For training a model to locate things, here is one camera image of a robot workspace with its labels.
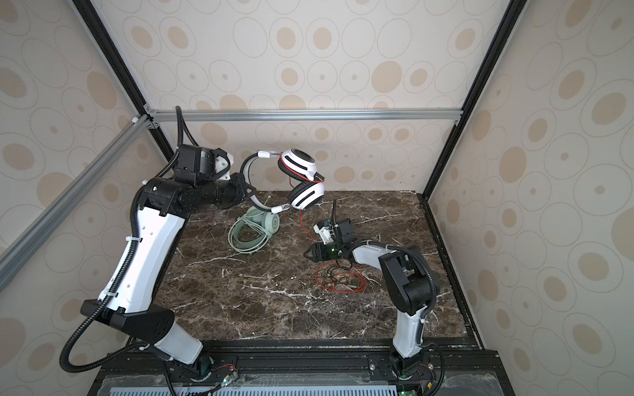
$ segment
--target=black metal frame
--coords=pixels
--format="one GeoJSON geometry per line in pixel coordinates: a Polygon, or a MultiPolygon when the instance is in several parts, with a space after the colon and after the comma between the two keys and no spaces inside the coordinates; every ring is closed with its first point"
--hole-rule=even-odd
{"type": "MultiPolygon", "coordinates": [[[[152,121],[151,115],[145,108],[147,102],[145,101],[141,90],[136,85],[132,74],[130,74],[130,70],[127,68],[119,50],[117,50],[115,43],[108,34],[108,30],[104,26],[103,22],[101,22],[99,14],[97,14],[93,4],[90,0],[73,0],[73,3],[84,20],[84,23],[88,27],[88,30],[92,33],[94,40],[103,53],[103,56],[105,56],[106,60],[110,64],[110,67],[112,67],[112,70],[121,82],[121,85],[126,90],[126,93],[128,97],[130,97],[136,111],[139,112],[139,114],[147,114],[150,121],[152,121]]],[[[174,155],[172,146],[167,141],[167,138],[165,138],[165,134],[163,134],[158,124],[151,122],[150,125],[150,134],[152,134],[152,137],[156,141],[158,148],[163,153],[163,156],[165,156],[165,159],[169,161],[174,155]]]]}
{"type": "MultiPolygon", "coordinates": [[[[112,70],[120,80],[134,107],[140,114],[148,114],[146,101],[135,83],[128,67],[112,41],[99,15],[90,0],[73,0],[75,7],[92,33],[112,70]]],[[[470,371],[485,369],[496,373],[506,395],[514,395],[508,376],[501,360],[495,351],[483,350],[482,342],[473,317],[458,282],[455,270],[447,254],[447,249],[438,231],[428,200],[438,183],[443,170],[465,128],[476,104],[491,77],[491,73],[502,54],[526,0],[511,0],[498,29],[493,37],[484,61],[475,77],[463,105],[463,115],[459,123],[452,128],[446,144],[436,162],[432,175],[422,195],[418,195],[429,224],[430,231],[438,246],[439,256],[449,277],[458,308],[463,315],[468,337],[427,339],[436,342],[446,354],[446,367],[450,370],[470,371]]],[[[152,122],[154,128],[150,132],[166,159],[171,159],[173,150],[158,124],[152,122]]],[[[235,360],[241,373],[367,373],[372,376],[370,361],[385,358],[389,355],[392,341],[384,339],[361,340],[238,340],[228,342],[204,342],[204,348],[217,357],[217,361],[235,360]]],[[[437,355],[431,354],[431,361],[438,364],[437,355]]],[[[101,382],[106,376],[126,374],[159,374],[162,372],[162,361],[155,354],[131,352],[123,354],[106,363],[99,371],[89,395],[96,395],[101,382]]],[[[174,367],[173,382],[186,382],[187,372],[174,367]]],[[[418,379],[411,379],[411,385],[418,385],[418,379]]]]}
{"type": "Polygon", "coordinates": [[[434,170],[432,171],[431,176],[429,177],[429,181],[423,191],[423,199],[426,201],[431,196],[440,176],[443,174],[443,170],[453,153],[453,149],[458,143],[462,132],[469,122],[471,118],[471,113],[476,108],[476,104],[480,99],[480,95],[484,90],[484,86],[487,81],[491,77],[493,73],[493,69],[495,65],[498,63],[500,59],[500,55],[504,50],[504,47],[508,41],[508,38],[517,23],[517,19],[522,13],[524,9],[524,5],[526,4],[526,0],[511,0],[508,4],[508,8],[500,21],[498,26],[498,30],[495,32],[493,36],[493,40],[491,41],[491,45],[489,50],[486,52],[484,56],[484,61],[478,70],[477,75],[475,76],[474,83],[471,85],[471,89],[465,99],[464,104],[462,105],[462,117],[460,117],[460,121],[458,125],[455,125],[451,132],[449,133],[449,137],[447,138],[447,142],[444,144],[443,150],[434,166],[434,170]]]}
{"type": "Polygon", "coordinates": [[[434,237],[434,241],[438,247],[438,255],[443,263],[444,269],[447,272],[447,277],[449,278],[449,282],[451,283],[451,287],[453,288],[453,293],[456,298],[456,302],[458,304],[458,308],[462,313],[462,316],[465,321],[465,326],[467,328],[467,333],[469,336],[475,337],[477,343],[482,346],[482,338],[478,333],[477,327],[475,326],[475,322],[473,319],[473,315],[471,310],[469,309],[469,305],[465,299],[464,292],[460,287],[460,283],[458,282],[458,277],[456,275],[456,271],[451,263],[451,259],[447,253],[447,248],[444,244],[443,237],[440,235],[440,231],[438,230],[438,226],[436,224],[436,220],[434,218],[434,214],[429,206],[429,198],[431,194],[434,192],[434,188],[436,184],[438,184],[438,180],[443,174],[444,168],[447,166],[451,154],[464,131],[464,128],[469,122],[469,118],[476,108],[476,104],[478,103],[480,96],[484,90],[487,81],[491,77],[493,73],[493,69],[495,65],[498,63],[500,56],[508,42],[508,39],[517,23],[518,18],[520,17],[524,6],[526,5],[526,0],[511,0],[508,5],[508,8],[502,17],[502,20],[498,26],[498,30],[495,32],[493,37],[493,41],[489,47],[489,50],[484,57],[484,61],[478,70],[478,73],[475,77],[473,85],[471,85],[471,89],[469,90],[469,94],[465,99],[465,103],[462,106],[462,117],[457,125],[455,125],[447,138],[447,142],[445,143],[443,150],[438,158],[434,166],[434,170],[432,171],[431,176],[429,177],[429,181],[423,191],[422,194],[418,194],[418,200],[423,208],[423,212],[425,213],[425,218],[427,219],[427,223],[429,225],[429,231],[434,237]]]}
{"type": "Polygon", "coordinates": [[[438,226],[436,224],[436,220],[434,219],[432,210],[429,207],[429,203],[423,198],[421,194],[417,194],[417,196],[418,201],[420,202],[420,206],[423,208],[423,213],[425,214],[427,224],[429,225],[429,232],[434,237],[434,242],[436,242],[436,246],[438,247],[438,257],[443,263],[445,272],[447,272],[447,278],[449,278],[449,283],[451,285],[451,289],[453,290],[453,295],[456,298],[458,309],[462,314],[462,319],[465,321],[467,334],[473,338],[474,342],[482,347],[482,338],[480,337],[480,333],[477,330],[473,315],[471,313],[471,310],[469,309],[467,300],[465,299],[465,294],[462,291],[460,282],[458,281],[458,276],[456,275],[456,271],[454,270],[451,259],[449,258],[449,255],[447,253],[447,248],[444,245],[443,237],[438,231],[438,226]]]}
{"type": "MultiPolygon", "coordinates": [[[[505,395],[514,396],[510,381],[497,352],[479,350],[465,338],[428,339],[439,346],[447,372],[474,371],[495,373],[505,395]]],[[[351,374],[366,381],[386,381],[398,390],[415,390],[431,374],[419,370],[407,380],[399,380],[389,368],[391,339],[371,340],[243,340],[203,342],[204,353],[214,360],[213,366],[234,364],[247,380],[258,374],[351,374]]],[[[423,363],[440,364],[438,352],[430,352],[423,363]]],[[[207,381],[196,383],[187,370],[167,363],[173,383],[183,386],[214,386],[229,373],[228,369],[212,372],[207,381]]],[[[160,375],[163,361],[150,351],[129,352],[104,364],[88,392],[96,396],[108,376],[160,375]]]]}

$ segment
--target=headphones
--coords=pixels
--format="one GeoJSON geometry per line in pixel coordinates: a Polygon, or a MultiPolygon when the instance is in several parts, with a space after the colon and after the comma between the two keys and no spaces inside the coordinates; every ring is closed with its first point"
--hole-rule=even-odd
{"type": "Polygon", "coordinates": [[[245,181],[251,184],[249,181],[249,169],[256,159],[271,158],[271,156],[277,155],[280,156],[278,159],[280,170],[301,183],[288,194],[288,203],[268,207],[261,203],[257,196],[253,194],[250,197],[253,206],[265,212],[279,213],[291,207],[305,210],[321,201],[324,194],[323,181],[325,179],[317,173],[315,160],[310,155],[296,148],[286,150],[282,154],[263,150],[258,151],[257,154],[252,154],[242,163],[240,168],[240,173],[244,175],[245,181]]]}
{"type": "Polygon", "coordinates": [[[229,245],[238,253],[255,253],[264,247],[279,229],[280,215],[250,207],[247,213],[240,216],[229,228],[229,245]],[[241,241],[238,235],[244,226],[255,230],[260,236],[252,241],[241,241]]]}

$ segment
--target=wallpaper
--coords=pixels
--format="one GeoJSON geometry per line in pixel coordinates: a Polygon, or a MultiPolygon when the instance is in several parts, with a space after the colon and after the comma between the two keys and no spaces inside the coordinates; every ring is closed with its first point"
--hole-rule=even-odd
{"type": "Polygon", "coordinates": [[[0,2],[0,254],[135,112],[74,12],[0,2]]]}
{"type": "Polygon", "coordinates": [[[634,388],[634,2],[531,2],[430,203],[518,396],[634,388]]]}
{"type": "MultiPolygon", "coordinates": [[[[98,370],[62,371],[60,350],[84,320],[82,302],[99,295],[119,263],[131,233],[130,204],[141,181],[164,165],[152,138],[143,134],[0,291],[0,395],[87,394],[98,370]]],[[[92,323],[70,360],[93,362],[125,339],[92,323]]]]}
{"type": "MultiPolygon", "coordinates": [[[[83,171],[133,114],[74,12],[57,0],[0,1],[0,253],[83,171]]],[[[60,350],[114,271],[140,181],[165,163],[139,137],[0,291],[0,395],[85,395],[96,371],[68,374],[60,350]]],[[[125,337],[93,324],[83,364],[125,337]]]]}
{"type": "MultiPolygon", "coordinates": [[[[162,123],[176,146],[176,123],[162,123]]],[[[197,142],[234,156],[232,172],[257,150],[309,153],[326,190],[421,192],[453,127],[452,120],[188,122],[197,142]]],[[[261,191],[290,190],[276,159],[260,159],[250,172],[261,191]]]]}
{"type": "Polygon", "coordinates": [[[461,107],[507,0],[95,0],[153,108],[461,107]]]}

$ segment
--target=white headphones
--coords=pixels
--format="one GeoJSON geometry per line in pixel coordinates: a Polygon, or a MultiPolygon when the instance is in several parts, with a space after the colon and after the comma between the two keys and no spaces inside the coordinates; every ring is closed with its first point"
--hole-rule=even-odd
{"type": "Polygon", "coordinates": [[[245,181],[251,184],[249,181],[249,169],[256,159],[271,158],[271,156],[277,155],[280,156],[280,159],[278,159],[278,167],[280,170],[301,183],[288,194],[288,203],[268,207],[261,203],[260,200],[257,199],[257,196],[253,194],[250,198],[253,205],[260,210],[279,213],[291,207],[305,210],[321,201],[324,194],[324,177],[317,173],[315,160],[310,155],[296,148],[286,150],[282,154],[262,150],[258,151],[257,154],[252,154],[242,163],[242,167],[240,168],[240,173],[244,175],[245,181]]]}

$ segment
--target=vent grille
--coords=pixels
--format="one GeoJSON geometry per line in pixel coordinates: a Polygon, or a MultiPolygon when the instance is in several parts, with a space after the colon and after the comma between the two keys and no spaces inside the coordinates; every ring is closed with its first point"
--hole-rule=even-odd
{"type": "MultiPolygon", "coordinates": [[[[188,396],[210,388],[189,386],[177,390],[179,396],[188,396]]],[[[170,396],[167,387],[112,388],[110,396],[170,396]]],[[[341,386],[243,386],[222,388],[214,396],[396,396],[394,385],[341,385],[341,386]]]]}

